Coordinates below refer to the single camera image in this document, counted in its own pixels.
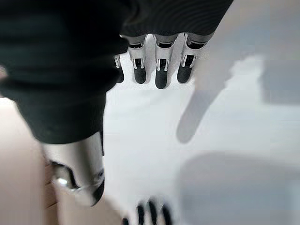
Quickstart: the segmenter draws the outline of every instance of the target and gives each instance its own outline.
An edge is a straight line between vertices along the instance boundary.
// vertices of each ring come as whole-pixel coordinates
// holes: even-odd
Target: robotic hand
[[[119,54],[129,49],[135,80],[144,83],[145,38],[153,34],[155,82],[163,89],[174,43],[184,32],[178,81],[185,83],[232,1],[0,3],[0,64],[8,74],[0,82],[0,92],[16,102],[41,142],[55,183],[84,205],[99,201],[105,182],[105,95],[124,80]]]

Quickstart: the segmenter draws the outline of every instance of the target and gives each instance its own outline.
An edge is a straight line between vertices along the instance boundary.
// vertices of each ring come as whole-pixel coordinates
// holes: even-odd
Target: black rubber fingertip
[[[179,66],[178,73],[177,73],[177,80],[179,83],[186,83],[188,82],[189,78],[191,77],[192,68],[190,67],[182,67]]]
[[[164,71],[163,68],[161,68],[159,71],[156,71],[155,76],[155,85],[158,89],[163,89],[167,85],[167,78],[168,78],[168,71]]]
[[[172,225],[170,211],[169,211],[168,207],[166,207],[165,205],[163,205],[163,207],[162,207],[162,213],[164,215],[165,225]]]
[[[118,71],[119,71],[119,79],[118,79],[117,83],[122,83],[124,81],[124,72],[123,72],[122,67],[120,67],[118,69]]]
[[[135,70],[135,81],[142,84],[142,83],[145,83],[146,81],[146,69],[145,68],[137,68],[137,69],[134,69]]]
[[[96,205],[99,200],[102,198],[103,192],[104,192],[104,187],[105,187],[105,179],[103,180],[102,184],[94,191],[93,197],[95,198],[95,202],[92,206]]]
[[[122,219],[122,225],[129,225],[129,221],[127,218]]]
[[[139,225],[144,225],[145,223],[145,210],[144,210],[144,207],[139,204],[137,207],[136,207],[136,210],[137,210],[137,215],[138,215],[138,220],[139,220]]]
[[[156,211],[155,203],[152,200],[150,200],[148,202],[148,205],[149,205],[149,210],[150,210],[150,214],[151,214],[152,224],[156,225],[157,224],[157,219],[158,219],[158,213]]]

